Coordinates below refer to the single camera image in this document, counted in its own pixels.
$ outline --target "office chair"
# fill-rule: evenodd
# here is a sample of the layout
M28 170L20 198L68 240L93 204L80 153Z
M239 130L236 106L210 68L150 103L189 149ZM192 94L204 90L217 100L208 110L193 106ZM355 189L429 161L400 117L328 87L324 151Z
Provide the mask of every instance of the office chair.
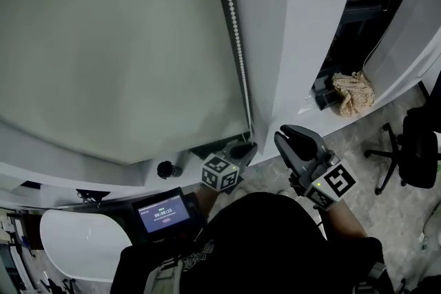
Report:
M438 139L435 132L441 132L441 74L427 102L419 108L407 111L403 120L402 134L395 136L389 123L383 126L389 132L392 152L368 149L365 157L375 154L391 159L391 166L381 187L375 189L380 195L398 166L401 185L430 189L435 184L438 161Z

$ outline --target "tan rag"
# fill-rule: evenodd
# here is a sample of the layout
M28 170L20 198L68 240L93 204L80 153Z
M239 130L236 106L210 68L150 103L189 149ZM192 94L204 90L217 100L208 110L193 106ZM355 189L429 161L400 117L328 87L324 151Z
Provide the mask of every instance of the tan rag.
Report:
M334 74L332 85L344 98L340 106L342 116L354 116L363 109L371 107L375 101L375 94L371 83L362 72L352 73L352 76Z

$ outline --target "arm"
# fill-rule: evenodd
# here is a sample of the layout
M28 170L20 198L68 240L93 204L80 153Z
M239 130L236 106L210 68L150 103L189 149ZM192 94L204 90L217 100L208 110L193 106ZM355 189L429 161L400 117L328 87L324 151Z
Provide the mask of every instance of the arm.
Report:
M199 201L199 208L201 213L208 218L210 211L212 210L214 203L218 199L219 192L213 190L211 187L202 185L196 192L196 197Z
M335 204L328 212L319 210L328 240L350 240L366 238L366 231L344 200Z

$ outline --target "digital display screen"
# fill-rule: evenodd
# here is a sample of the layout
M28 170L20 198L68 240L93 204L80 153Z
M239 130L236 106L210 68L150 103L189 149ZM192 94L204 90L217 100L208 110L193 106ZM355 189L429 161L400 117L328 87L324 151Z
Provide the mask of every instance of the digital display screen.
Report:
M173 196L138 210L149 233L158 231L189 218L187 209L180 195Z

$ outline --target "gray wall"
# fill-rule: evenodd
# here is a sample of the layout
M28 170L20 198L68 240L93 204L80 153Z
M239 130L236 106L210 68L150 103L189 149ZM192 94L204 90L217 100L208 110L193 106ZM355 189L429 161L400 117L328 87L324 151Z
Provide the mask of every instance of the gray wall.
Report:
M121 163L247 130L220 0L0 0L0 118Z
M237 0L254 128L261 148L271 123L282 56L287 0Z

